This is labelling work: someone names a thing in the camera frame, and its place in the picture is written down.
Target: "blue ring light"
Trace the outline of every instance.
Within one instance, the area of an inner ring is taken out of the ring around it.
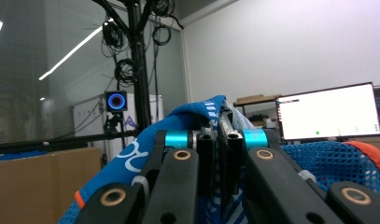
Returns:
[[[108,97],[108,105],[115,110],[122,109],[125,104],[125,97],[123,97],[121,94],[114,93]]]

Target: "teal metal cylinder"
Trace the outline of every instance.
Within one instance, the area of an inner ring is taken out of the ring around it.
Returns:
[[[174,148],[189,147],[189,133],[187,130],[168,130],[165,136],[165,146]]]
[[[268,138],[263,129],[244,129],[243,130],[246,151],[254,147],[268,147]]]

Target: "mesh netting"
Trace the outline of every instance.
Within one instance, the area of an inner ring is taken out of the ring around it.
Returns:
[[[79,207],[77,202],[73,202],[70,207],[67,209],[64,216],[59,220],[59,224],[71,224],[76,221],[76,218],[79,213]]]
[[[339,142],[287,145],[282,148],[327,191],[332,183],[352,181],[380,194],[380,172],[368,156]]]

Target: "computer monitor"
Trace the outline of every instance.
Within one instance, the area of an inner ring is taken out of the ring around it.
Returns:
[[[280,96],[276,110],[286,141],[380,135],[372,83]]]

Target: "white wall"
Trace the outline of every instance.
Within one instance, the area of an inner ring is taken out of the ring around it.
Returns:
[[[190,101],[380,85],[380,0],[240,0],[183,44]]]

